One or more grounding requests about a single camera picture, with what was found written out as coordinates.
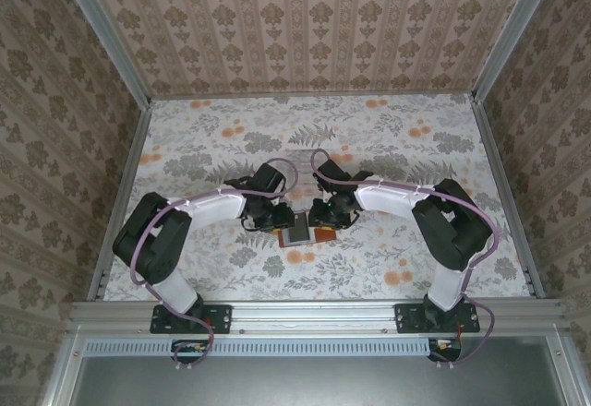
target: wall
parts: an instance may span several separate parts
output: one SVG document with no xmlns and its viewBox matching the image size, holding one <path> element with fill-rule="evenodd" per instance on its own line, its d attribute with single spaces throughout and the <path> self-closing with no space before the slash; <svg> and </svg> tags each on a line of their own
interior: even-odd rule
<svg viewBox="0 0 591 406">
<path fill-rule="evenodd" d="M 101 0 L 153 96 L 471 89 L 516 0 Z"/>
<path fill-rule="evenodd" d="M 591 367 L 591 0 L 542 0 L 485 100 L 548 296 Z"/>
<path fill-rule="evenodd" d="M 74 0 L 0 0 L 0 60 L 0 404 L 32 404 L 139 111 Z"/>
</svg>

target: ventilation grille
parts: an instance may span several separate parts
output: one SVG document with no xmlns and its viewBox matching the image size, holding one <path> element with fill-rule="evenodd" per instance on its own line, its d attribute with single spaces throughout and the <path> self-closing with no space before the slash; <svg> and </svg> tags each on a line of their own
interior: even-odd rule
<svg viewBox="0 0 591 406">
<path fill-rule="evenodd" d="M 85 357 L 170 356 L 171 339 L 92 339 L 86 343 Z M 195 353 L 180 352 L 183 355 Z M 428 339 L 316 339 L 246 340 L 218 339 L 211 356 L 408 356 L 429 355 Z"/>
</svg>

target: floral wallpaper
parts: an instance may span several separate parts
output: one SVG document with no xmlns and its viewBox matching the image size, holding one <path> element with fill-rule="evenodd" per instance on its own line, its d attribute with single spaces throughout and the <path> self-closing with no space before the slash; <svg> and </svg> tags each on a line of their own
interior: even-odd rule
<svg viewBox="0 0 591 406">
<path fill-rule="evenodd" d="M 548 296 L 591 368 L 591 0 L 542 0 L 485 100 Z"/>
<path fill-rule="evenodd" d="M 34 404 L 84 300 L 138 109 L 74 0 L 0 0 L 0 403 Z"/>
<path fill-rule="evenodd" d="M 323 147 L 351 174 L 398 181 L 461 183 L 501 228 L 499 250 L 477 268 L 475 296 L 528 296 L 525 277 L 467 95 L 392 95 L 155 101 L 128 213 L 150 191 L 182 197 L 253 173 L 272 157 L 292 160 L 301 179 L 294 210 L 321 197 L 309 166 Z M 277 168 L 291 180 L 288 167 Z M 435 260 L 414 222 L 363 212 L 337 240 L 280 248 L 269 233 L 239 220 L 189 231 L 180 268 L 210 300 L 384 299 L 422 297 Z M 149 300 L 126 265 L 114 261 L 106 300 Z"/>
<path fill-rule="evenodd" d="M 100 0 L 156 98 L 470 90 L 516 0 Z"/>
</svg>

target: floral table surface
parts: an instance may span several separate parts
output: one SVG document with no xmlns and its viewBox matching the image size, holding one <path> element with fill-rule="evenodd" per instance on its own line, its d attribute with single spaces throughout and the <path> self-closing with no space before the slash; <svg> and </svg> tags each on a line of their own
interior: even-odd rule
<svg viewBox="0 0 591 406">
<path fill-rule="evenodd" d="M 460 182 L 502 234 L 468 293 L 528 296 L 464 94 L 156 101 L 127 213 L 148 192 L 195 195 L 253 173 L 272 157 L 296 163 L 301 178 L 288 200 L 294 209 L 310 208 L 320 196 L 308 160 L 317 147 L 351 174 L 365 169 L 408 183 Z M 388 299 L 422 297 L 435 260 L 412 223 L 364 212 L 336 241 L 285 249 L 276 236 L 244 232 L 238 220 L 191 230 L 179 267 L 207 300 Z M 104 298 L 151 299 L 118 258 Z"/>
</svg>

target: table surface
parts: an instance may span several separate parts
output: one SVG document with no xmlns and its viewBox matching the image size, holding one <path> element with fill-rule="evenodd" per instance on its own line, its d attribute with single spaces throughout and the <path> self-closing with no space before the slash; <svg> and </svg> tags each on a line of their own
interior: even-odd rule
<svg viewBox="0 0 591 406">
<path fill-rule="evenodd" d="M 127 215 L 148 192 L 196 195 L 272 157 L 296 163 L 301 178 L 287 200 L 309 209 L 320 197 L 309 155 L 322 147 L 352 175 L 365 169 L 413 184 L 458 181 L 502 235 L 468 293 L 529 295 L 466 94 L 156 101 L 151 108 Z M 363 212 L 336 241 L 290 248 L 275 235 L 246 233 L 239 220 L 191 230 L 179 267 L 206 300 L 343 300 L 421 298 L 435 264 L 413 221 Z M 116 258 L 104 299 L 151 297 Z"/>
</svg>

